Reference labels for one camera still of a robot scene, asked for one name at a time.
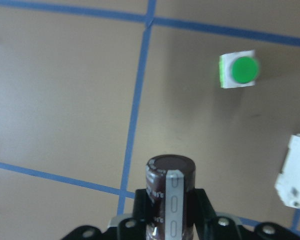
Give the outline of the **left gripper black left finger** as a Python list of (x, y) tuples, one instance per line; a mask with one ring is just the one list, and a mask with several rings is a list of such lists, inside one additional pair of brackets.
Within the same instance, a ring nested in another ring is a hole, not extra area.
[(145, 189), (135, 191), (132, 214), (116, 216), (105, 232), (82, 225), (63, 237), (64, 240), (145, 240), (149, 198)]

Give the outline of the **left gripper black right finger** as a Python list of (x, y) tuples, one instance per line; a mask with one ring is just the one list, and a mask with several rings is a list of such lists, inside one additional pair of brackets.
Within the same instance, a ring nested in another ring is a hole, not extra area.
[(200, 240), (300, 240), (300, 235), (274, 222), (261, 222), (249, 230), (233, 216), (217, 215), (202, 188), (194, 190), (193, 199), (193, 222)]

